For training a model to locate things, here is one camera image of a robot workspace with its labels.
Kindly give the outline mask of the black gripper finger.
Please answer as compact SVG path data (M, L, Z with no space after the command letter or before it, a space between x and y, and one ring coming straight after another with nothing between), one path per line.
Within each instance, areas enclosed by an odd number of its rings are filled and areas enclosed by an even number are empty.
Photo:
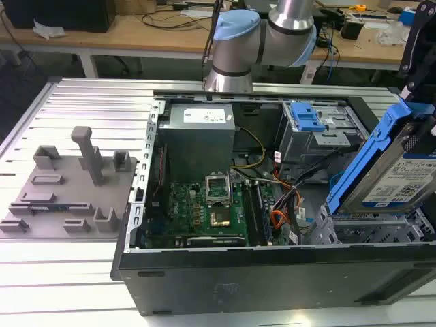
M424 65L421 64L422 54L420 50L421 34L424 33L425 26L430 21L430 1L422 1L416 8L414 23L411 26L407 43L405 45L403 58L400 64L400 71L407 77L406 85L401 91L401 98L409 101L414 92L423 83L426 72Z
M416 44L416 102L435 102L435 17L420 30Z

